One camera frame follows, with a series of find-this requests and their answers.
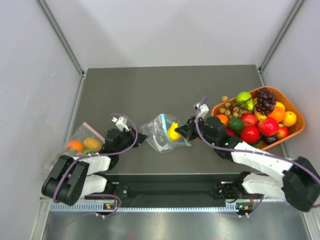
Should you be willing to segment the clear zip bag blue seal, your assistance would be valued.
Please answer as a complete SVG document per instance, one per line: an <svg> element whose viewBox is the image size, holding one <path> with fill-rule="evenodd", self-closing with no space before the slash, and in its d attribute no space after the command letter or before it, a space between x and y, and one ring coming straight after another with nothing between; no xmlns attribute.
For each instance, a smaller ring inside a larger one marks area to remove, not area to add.
<svg viewBox="0 0 320 240"><path fill-rule="evenodd" d="M167 131L174 121L178 122L179 127L182 126L176 116L161 113L150 122L141 125L139 133L147 135L147 143L161 154L172 152L177 147L190 147L191 144L183 136L176 141L169 139Z"/></svg>

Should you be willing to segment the fake green pear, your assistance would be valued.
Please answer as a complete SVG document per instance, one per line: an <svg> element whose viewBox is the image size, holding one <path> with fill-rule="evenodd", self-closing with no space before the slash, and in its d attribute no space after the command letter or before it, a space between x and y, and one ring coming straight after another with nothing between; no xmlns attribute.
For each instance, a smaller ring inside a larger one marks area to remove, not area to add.
<svg viewBox="0 0 320 240"><path fill-rule="evenodd" d="M252 95L247 91L243 91L236 96L235 100L238 105L246 106L252 102Z"/></svg>

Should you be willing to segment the fake dark grapes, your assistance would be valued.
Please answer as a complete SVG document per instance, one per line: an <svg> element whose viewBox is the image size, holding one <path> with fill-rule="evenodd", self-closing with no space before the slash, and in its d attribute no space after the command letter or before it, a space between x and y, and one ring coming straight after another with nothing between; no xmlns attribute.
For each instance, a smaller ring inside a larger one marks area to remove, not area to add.
<svg viewBox="0 0 320 240"><path fill-rule="evenodd" d="M275 93L271 92L268 88L263 87L257 91L256 103L254 110L262 115L272 113L276 106Z"/></svg>

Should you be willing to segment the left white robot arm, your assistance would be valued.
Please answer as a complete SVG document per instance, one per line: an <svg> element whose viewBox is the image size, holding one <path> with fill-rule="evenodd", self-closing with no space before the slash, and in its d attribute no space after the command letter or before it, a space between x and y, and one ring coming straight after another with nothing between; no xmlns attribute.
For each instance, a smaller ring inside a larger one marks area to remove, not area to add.
<svg viewBox="0 0 320 240"><path fill-rule="evenodd" d="M42 195L68 206L91 194L109 198L114 187L98 173L113 169L120 154L139 147L147 138L131 126L122 131L112 128L106 132L104 144L97 153L82 157L61 155L42 185Z"/></svg>

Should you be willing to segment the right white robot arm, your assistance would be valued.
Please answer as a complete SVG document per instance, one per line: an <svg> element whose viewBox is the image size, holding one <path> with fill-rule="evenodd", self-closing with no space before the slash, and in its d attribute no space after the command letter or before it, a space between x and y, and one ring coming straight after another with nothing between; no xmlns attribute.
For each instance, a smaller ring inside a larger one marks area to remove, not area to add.
<svg viewBox="0 0 320 240"><path fill-rule="evenodd" d="M291 159L257 149L228 134L217 117L191 117L175 132L187 140L200 138L222 159L261 173L242 172L236 177L231 189L238 198L250 194L279 198L302 212L319 206L316 201L320 197L320 176L307 158Z"/></svg>

